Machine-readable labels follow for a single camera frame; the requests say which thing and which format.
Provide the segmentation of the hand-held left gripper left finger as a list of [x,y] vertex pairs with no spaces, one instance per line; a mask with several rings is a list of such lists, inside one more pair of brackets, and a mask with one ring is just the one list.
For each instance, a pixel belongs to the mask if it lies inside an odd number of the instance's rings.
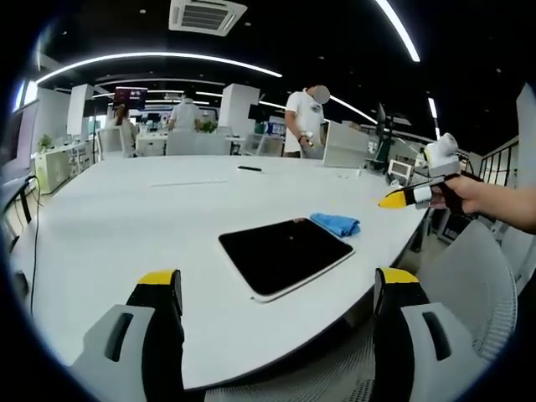
[[144,275],[85,333],[73,375],[99,401],[180,401],[182,315],[181,272]]

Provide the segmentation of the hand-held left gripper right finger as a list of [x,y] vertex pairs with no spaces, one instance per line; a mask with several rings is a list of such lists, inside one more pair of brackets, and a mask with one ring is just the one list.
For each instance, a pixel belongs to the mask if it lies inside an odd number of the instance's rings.
[[374,357],[375,401],[456,401],[488,366],[461,321],[395,268],[375,272]]

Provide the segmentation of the person's right hand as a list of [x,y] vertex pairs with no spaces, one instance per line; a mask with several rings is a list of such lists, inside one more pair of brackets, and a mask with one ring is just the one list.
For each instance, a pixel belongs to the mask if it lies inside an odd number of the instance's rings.
[[480,213],[482,193],[486,184],[466,176],[448,179],[446,185],[461,198],[461,207],[466,214]]

